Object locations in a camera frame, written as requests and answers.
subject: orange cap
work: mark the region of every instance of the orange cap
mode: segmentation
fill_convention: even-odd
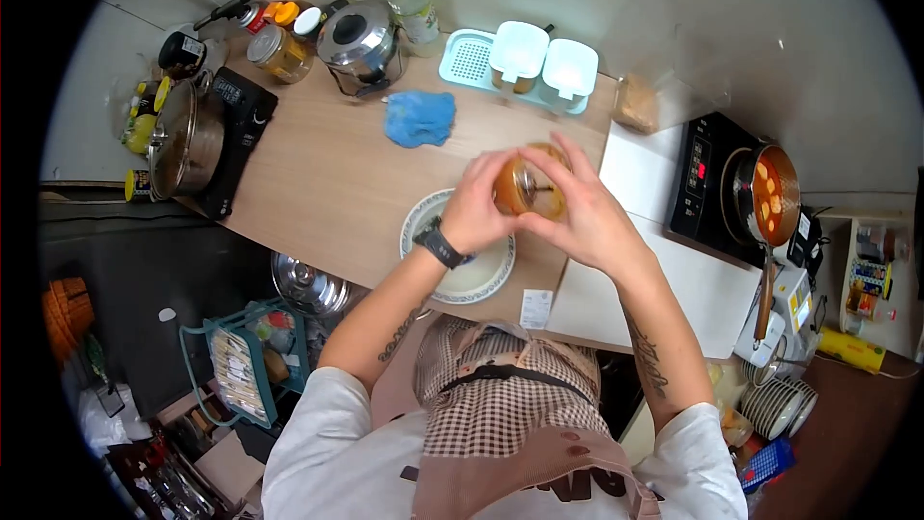
[[[278,2],[278,1],[270,2],[269,4],[267,4],[266,8],[263,10],[263,18],[272,20],[272,18],[276,15],[276,11],[278,11],[279,7],[281,7],[282,5],[283,3]]]
[[[276,9],[276,14],[273,20],[275,20],[276,24],[280,26],[291,25],[292,22],[298,18],[298,12],[299,8],[297,4],[294,2],[287,2],[286,4]]]

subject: blue package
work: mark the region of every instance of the blue package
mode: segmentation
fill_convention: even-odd
[[[405,91],[388,96],[385,135],[405,148],[444,144],[456,120],[456,98],[450,93]]]
[[[741,488],[749,494],[795,465],[796,456],[789,439],[777,438],[751,457],[741,477]]]

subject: plate with blue pattern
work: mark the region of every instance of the plate with blue pattern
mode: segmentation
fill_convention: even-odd
[[[414,246],[414,236],[443,213],[455,189],[427,195],[414,205],[401,226],[399,253],[403,260]],[[436,286],[433,299],[456,306],[474,304],[496,294],[510,277],[516,260],[516,239],[509,235],[469,256],[454,270],[447,272]]]

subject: glass jar with lid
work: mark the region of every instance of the glass jar with lid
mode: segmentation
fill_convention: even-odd
[[[549,143],[530,143],[571,170],[567,157]],[[494,180],[494,204],[507,215],[520,215],[528,211],[538,213],[552,221],[565,215],[565,195],[538,167],[515,156],[501,168]]]
[[[285,29],[267,25],[260,29],[247,48],[248,60],[285,83],[297,83],[311,70],[313,57],[305,45]]]

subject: stainless steel pot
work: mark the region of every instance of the stainless steel pot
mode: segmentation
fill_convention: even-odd
[[[276,251],[270,256],[272,282],[286,305],[306,316],[326,318],[347,309],[354,285]]]
[[[225,103],[212,80],[208,71],[199,87],[184,79],[164,101],[148,147],[155,198],[194,195],[212,179],[225,143]]]
[[[384,0],[343,7],[324,21],[318,58],[327,65],[340,92],[362,97],[390,87],[407,68],[399,48],[398,20]]]

